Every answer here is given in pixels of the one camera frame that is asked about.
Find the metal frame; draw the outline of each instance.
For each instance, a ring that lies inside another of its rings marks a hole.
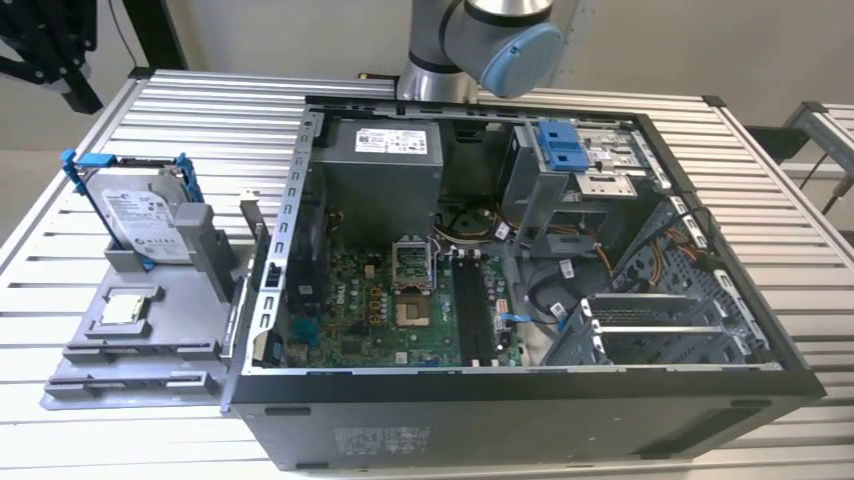
[[[228,102],[222,101],[224,94]],[[260,209],[272,224],[276,205],[271,195],[282,190],[307,94],[391,98],[393,85],[388,81],[162,71],[150,80],[131,81],[123,87],[78,152],[104,150],[170,157],[186,151],[194,159],[200,158],[196,165],[208,193],[206,200],[218,212],[215,222],[226,228],[232,242],[247,241],[248,228],[232,221],[240,215],[239,192],[250,189],[262,193]],[[517,478],[631,475],[657,480],[677,480],[686,474],[774,480],[848,478],[854,469],[854,270],[848,256],[840,253],[842,244],[830,227],[810,218],[803,196],[785,186],[782,171],[745,139],[735,128],[738,122],[719,116],[719,109],[693,96],[537,90],[515,100],[482,93],[481,102],[650,115],[769,305],[818,372],[829,397],[690,463],[669,460],[570,468],[566,464],[481,467],[458,474]],[[239,421],[212,418],[215,408],[46,412],[36,407],[42,384],[62,356],[59,345],[71,337],[79,323],[75,315],[86,309],[91,287],[106,271],[100,251],[107,237],[94,219],[95,214],[80,205],[58,175],[0,249],[0,342],[3,347],[15,347],[0,349],[6,364],[15,365],[0,370],[3,421],[16,424],[7,432],[11,444],[22,449],[34,447],[32,455],[22,451],[6,456],[0,467],[47,467],[46,475],[60,476],[59,472],[71,473],[64,465],[98,465],[75,466],[74,473],[111,472],[114,476],[162,474],[175,469],[200,476],[234,469],[242,474],[254,472],[259,479],[279,478],[258,444],[247,442],[239,433],[246,431],[235,423]],[[140,426],[140,418],[155,419],[152,432],[162,435],[148,437],[147,448],[128,449],[127,445],[139,440],[139,430],[130,426]],[[86,447],[79,436],[64,433],[64,426],[72,425],[75,432],[98,429]],[[167,438],[190,443],[176,448]],[[60,444],[51,448],[46,443],[66,440],[62,448]],[[447,471],[406,469],[388,473],[439,476]]]

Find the blue plastic tab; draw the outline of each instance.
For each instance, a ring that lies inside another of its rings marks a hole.
[[[539,143],[549,167],[558,172],[586,172],[587,154],[578,141],[575,127],[567,122],[539,122]]]
[[[66,172],[66,176],[71,183],[75,185],[75,192],[80,195],[86,195],[86,184],[80,179],[80,175],[78,174],[78,167],[75,166],[75,157],[78,156],[78,152],[75,152],[71,148],[63,150],[63,153],[59,154],[59,161],[63,167],[63,172]]]
[[[82,168],[107,168],[116,162],[116,156],[112,153],[84,153],[78,160],[78,166]]]
[[[199,187],[199,180],[196,179],[196,170],[192,166],[192,160],[187,158],[187,154],[182,154],[175,159],[175,165],[184,175],[184,188],[187,189],[187,195],[190,200],[198,203],[204,203],[204,196],[202,195],[202,188]]]

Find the cable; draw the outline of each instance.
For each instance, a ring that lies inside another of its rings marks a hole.
[[[605,254],[605,250],[602,249],[602,247],[597,247],[597,255],[599,255],[599,258],[602,259],[602,263],[605,263],[605,268],[609,271],[609,277],[610,277],[614,270],[611,269],[611,262],[609,261],[609,256]]]
[[[643,249],[650,244],[650,242],[653,242],[677,224],[677,222],[679,220],[682,220],[685,217],[687,217],[689,215],[691,215],[693,213],[699,212],[699,211],[705,211],[706,215],[709,215],[709,225],[707,225],[709,243],[707,243],[707,245],[711,246],[713,245],[711,239],[714,237],[714,225],[713,225],[713,222],[711,222],[711,211],[709,210],[707,207],[695,207],[695,208],[691,208],[691,209],[686,210],[685,212],[679,213],[678,215],[674,215],[673,218],[667,221],[667,223],[665,223],[665,225],[658,227],[655,229],[655,231],[643,239],[643,241],[638,242],[635,248],[630,252],[623,254],[623,258],[626,258],[626,259],[633,258],[638,254],[641,249]],[[621,273],[622,273],[622,269],[611,274],[611,277],[609,279],[609,284],[610,285],[613,285],[614,280],[621,275]]]
[[[119,32],[119,38],[122,39],[122,43],[124,43],[124,48],[128,51],[128,55],[131,56],[131,61],[134,62],[134,67],[139,67],[139,63],[136,63],[136,56],[134,55],[134,51],[131,50],[131,46],[128,45],[128,41],[124,38],[124,33],[122,33],[122,27],[119,26],[119,19],[116,18],[116,9],[112,5],[112,0],[107,0],[110,5],[110,15],[112,15],[112,23],[116,24],[116,31]]]
[[[443,232],[438,225],[433,227],[434,231],[451,243],[458,245],[478,245],[481,243],[487,243],[490,240],[486,238],[457,238],[449,233]]]
[[[699,260],[699,259],[697,258],[697,255],[694,254],[694,252],[691,252],[691,250],[690,250],[687,247],[683,247],[682,245],[679,245],[677,248],[682,251],[682,253],[685,253],[685,254],[689,256],[689,258],[690,258],[694,262],[697,262],[697,261]]]
[[[806,177],[803,177],[803,181],[801,182],[801,186],[798,187],[801,190],[803,190],[803,187],[806,186],[806,182],[809,182],[810,178],[813,178],[813,174],[818,170],[818,167],[821,167],[821,165],[825,162],[826,158],[828,158],[828,153],[825,153],[825,155],[822,155],[822,158],[818,159],[818,162],[815,162],[815,165],[813,166],[813,170],[810,170],[810,173],[807,173]]]
[[[837,203],[837,200],[840,200],[838,195],[834,195],[833,197],[830,197],[830,200],[828,200],[828,204],[825,205],[825,208],[822,208],[822,215],[828,215],[828,212],[830,211],[834,204]]]
[[[658,285],[658,282],[662,279],[662,271],[665,266],[665,258],[662,256],[662,251],[658,248],[658,241],[653,240],[653,244],[650,245],[650,249],[653,250],[653,258],[655,259],[655,271],[653,272],[653,277],[650,278],[650,283],[653,285]]]

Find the white label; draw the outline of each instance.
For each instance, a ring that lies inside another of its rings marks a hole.
[[[505,240],[507,238],[507,234],[509,233],[510,233],[510,225],[507,225],[505,222],[502,222],[502,224],[495,229],[495,236],[501,240]]]
[[[573,269],[573,260],[569,258],[566,260],[561,260],[559,265],[563,278],[573,278],[575,276],[575,269]]]
[[[582,201],[582,192],[577,192],[570,190],[569,192],[563,192],[562,201],[566,203],[578,203]]]
[[[338,451],[346,456],[425,453],[430,427],[338,427]]]
[[[134,250],[155,262],[190,259],[182,234],[175,228],[166,199],[154,192],[104,190],[112,224],[118,225]]]
[[[363,128],[356,132],[356,152],[427,154],[427,132]]]
[[[555,303],[551,307],[549,307],[549,310],[551,310],[551,314],[555,316],[558,320],[563,320],[563,317],[566,317],[566,309],[563,308],[563,305],[561,304],[561,302]]]

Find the floor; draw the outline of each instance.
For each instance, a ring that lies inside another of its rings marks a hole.
[[[59,171],[59,152],[0,150],[0,245]]]

